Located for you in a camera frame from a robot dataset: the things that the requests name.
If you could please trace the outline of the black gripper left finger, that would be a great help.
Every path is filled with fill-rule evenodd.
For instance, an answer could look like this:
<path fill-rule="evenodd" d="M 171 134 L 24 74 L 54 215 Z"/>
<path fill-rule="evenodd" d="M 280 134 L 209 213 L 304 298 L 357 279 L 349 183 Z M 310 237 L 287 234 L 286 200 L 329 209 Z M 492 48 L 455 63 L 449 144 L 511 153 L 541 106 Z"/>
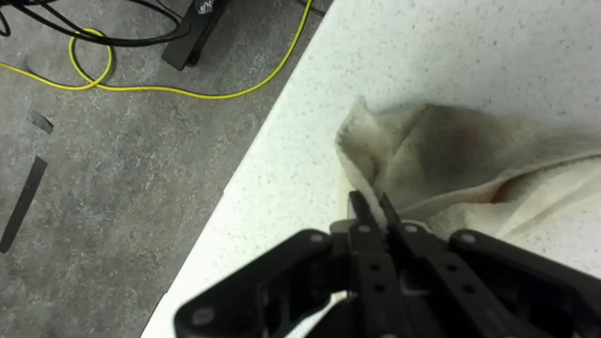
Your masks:
<path fill-rule="evenodd" d="M 329 234 L 302 230 L 201 296 L 173 320 L 177 338 L 286 338 L 331 309 L 310 338 L 400 338 L 394 267 L 383 234 L 359 192 L 349 194 L 351 221 Z"/>

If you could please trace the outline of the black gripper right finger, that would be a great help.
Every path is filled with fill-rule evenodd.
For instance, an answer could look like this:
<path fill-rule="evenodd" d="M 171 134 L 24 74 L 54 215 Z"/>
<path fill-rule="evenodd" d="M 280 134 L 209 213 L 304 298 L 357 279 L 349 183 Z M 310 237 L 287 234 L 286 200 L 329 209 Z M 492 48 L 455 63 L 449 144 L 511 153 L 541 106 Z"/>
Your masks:
<path fill-rule="evenodd" d="M 601 338 L 601 281 L 498 241 L 455 232 L 449 241 L 404 222 L 379 200 L 398 290 L 434 338 Z"/>

